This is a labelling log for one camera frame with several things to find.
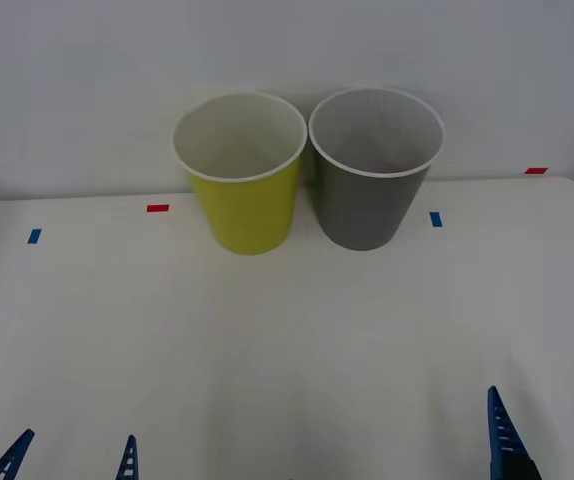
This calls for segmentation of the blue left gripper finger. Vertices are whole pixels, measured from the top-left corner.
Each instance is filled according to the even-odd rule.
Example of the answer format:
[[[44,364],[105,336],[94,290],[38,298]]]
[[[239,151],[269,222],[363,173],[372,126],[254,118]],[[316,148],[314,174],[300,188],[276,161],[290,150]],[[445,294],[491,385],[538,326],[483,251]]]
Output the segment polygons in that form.
[[[116,480],[138,480],[138,450],[134,435],[128,436]]]
[[[32,429],[25,430],[0,458],[0,480],[14,480],[35,436]]]

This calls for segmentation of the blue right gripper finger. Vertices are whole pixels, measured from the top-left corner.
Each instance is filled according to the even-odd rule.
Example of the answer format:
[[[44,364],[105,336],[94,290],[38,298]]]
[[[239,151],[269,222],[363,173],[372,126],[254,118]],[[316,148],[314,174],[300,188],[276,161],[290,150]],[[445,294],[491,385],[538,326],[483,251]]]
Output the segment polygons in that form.
[[[495,386],[487,393],[491,480],[540,480]]]

